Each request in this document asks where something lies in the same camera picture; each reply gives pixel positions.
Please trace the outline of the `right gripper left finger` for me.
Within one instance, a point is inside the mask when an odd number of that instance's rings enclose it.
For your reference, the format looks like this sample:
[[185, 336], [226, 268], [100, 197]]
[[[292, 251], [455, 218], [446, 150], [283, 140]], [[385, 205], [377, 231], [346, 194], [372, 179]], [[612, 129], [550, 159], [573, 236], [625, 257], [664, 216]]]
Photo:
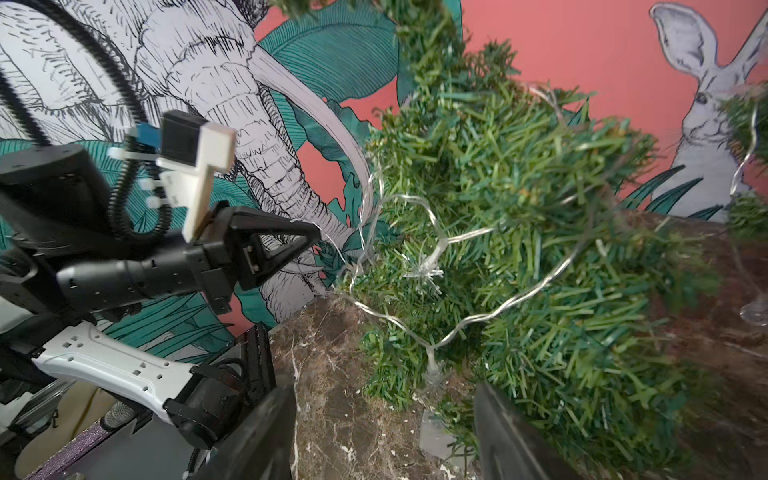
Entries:
[[291, 480], [296, 413], [292, 386], [272, 390], [192, 477]]

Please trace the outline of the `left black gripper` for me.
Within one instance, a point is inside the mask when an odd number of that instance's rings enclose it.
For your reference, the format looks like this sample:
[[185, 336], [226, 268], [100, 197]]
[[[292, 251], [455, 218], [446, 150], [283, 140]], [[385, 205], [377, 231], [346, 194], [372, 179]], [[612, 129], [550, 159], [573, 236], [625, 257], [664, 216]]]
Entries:
[[197, 289], [222, 315], [232, 311], [236, 289], [261, 287], [320, 238], [313, 223], [220, 201], [203, 217], [185, 256]]

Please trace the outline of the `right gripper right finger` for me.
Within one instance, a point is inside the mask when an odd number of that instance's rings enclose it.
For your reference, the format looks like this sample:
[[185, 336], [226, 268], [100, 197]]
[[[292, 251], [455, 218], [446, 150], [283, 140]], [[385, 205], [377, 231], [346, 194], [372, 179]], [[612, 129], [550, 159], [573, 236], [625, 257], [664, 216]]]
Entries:
[[487, 383], [477, 386], [473, 412], [483, 478], [581, 479], [496, 387]]

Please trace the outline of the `mini christmas tree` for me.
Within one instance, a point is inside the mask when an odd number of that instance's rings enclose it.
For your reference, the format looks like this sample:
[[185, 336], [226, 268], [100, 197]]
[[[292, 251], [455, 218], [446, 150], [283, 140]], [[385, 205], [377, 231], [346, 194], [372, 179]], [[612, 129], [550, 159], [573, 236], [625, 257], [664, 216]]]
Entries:
[[632, 218], [619, 188], [655, 141], [579, 91], [469, 52], [440, 1], [379, 1], [415, 88], [366, 145], [373, 216], [340, 291], [375, 321], [366, 392], [401, 409], [431, 378], [490, 384], [579, 472], [674, 473], [704, 374], [669, 317], [717, 289], [699, 247]]
[[720, 110], [730, 127], [728, 146], [737, 159], [728, 228], [737, 238], [767, 240], [767, 196], [736, 186], [746, 183], [743, 177], [752, 164], [760, 164], [762, 173], [767, 173], [767, 82], [746, 85]]

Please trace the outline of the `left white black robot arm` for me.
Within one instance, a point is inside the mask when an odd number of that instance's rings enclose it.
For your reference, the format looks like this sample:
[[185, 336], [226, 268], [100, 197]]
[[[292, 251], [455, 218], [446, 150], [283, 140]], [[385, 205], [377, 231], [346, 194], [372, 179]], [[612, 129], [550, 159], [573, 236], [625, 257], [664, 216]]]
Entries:
[[1, 375], [94, 384], [194, 447], [275, 385], [263, 327], [319, 285], [329, 212], [280, 94], [356, 141], [254, 30], [264, 1], [1, 5]]

